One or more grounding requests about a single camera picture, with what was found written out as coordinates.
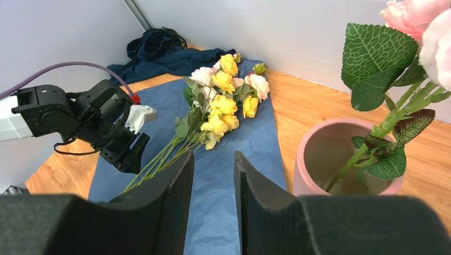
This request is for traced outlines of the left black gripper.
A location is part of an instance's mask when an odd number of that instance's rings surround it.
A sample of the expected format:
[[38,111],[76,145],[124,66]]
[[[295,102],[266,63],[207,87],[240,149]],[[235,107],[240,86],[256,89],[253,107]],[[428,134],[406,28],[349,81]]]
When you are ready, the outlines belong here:
[[124,126],[133,104],[109,80],[84,92],[54,85],[20,89],[11,95],[11,138],[58,133],[62,145],[82,140],[117,170],[138,174],[149,136]]

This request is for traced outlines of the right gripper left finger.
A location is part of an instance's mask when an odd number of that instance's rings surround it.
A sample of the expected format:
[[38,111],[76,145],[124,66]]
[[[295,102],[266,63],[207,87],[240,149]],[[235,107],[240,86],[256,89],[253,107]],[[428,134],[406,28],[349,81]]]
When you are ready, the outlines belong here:
[[109,202],[1,196],[1,254],[183,254],[194,154]]

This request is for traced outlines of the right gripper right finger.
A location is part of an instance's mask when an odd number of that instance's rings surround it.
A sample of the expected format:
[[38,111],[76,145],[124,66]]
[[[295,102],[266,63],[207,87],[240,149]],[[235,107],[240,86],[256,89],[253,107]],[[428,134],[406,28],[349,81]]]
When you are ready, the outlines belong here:
[[450,254],[422,200],[399,195],[295,196],[235,152],[241,254]]

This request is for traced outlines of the pink cylindrical vase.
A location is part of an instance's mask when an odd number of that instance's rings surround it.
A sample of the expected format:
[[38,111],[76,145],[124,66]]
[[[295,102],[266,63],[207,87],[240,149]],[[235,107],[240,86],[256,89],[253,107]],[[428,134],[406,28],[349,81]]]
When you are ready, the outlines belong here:
[[[355,136],[366,136],[373,125],[356,118],[332,118],[312,128],[298,146],[293,182],[293,195],[326,195],[326,188],[355,153],[351,141]],[[333,188],[331,195],[364,194],[393,195],[401,188],[404,175],[386,181],[363,174],[364,186],[357,178],[357,167],[352,167]]]

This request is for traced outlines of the flower bouquet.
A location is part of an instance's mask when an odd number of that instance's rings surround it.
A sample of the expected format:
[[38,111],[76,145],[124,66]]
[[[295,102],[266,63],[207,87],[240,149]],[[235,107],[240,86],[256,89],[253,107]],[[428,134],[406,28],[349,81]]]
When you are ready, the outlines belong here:
[[211,67],[200,67],[185,79],[183,96],[189,105],[184,118],[176,118],[175,136],[125,188],[130,191],[168,168],[189,150],[212,150],[224,134],[240,126],[238,116],[254,118],[269,97],[267,66],[256,62],[244,71],[241,55],[225,54]]

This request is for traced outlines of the pink rose stem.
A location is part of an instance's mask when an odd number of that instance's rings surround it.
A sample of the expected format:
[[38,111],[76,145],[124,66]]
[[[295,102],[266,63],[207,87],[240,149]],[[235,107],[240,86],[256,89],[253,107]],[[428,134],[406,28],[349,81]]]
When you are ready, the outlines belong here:
[[389,114],[363,137],[326,191],[357,168],[357,180],[392,182],[407,168],[405,146],[435,119],[431,104],[450,97],[450,1],[388,1],[383,25],[348,23],[341,80],[359,112]]

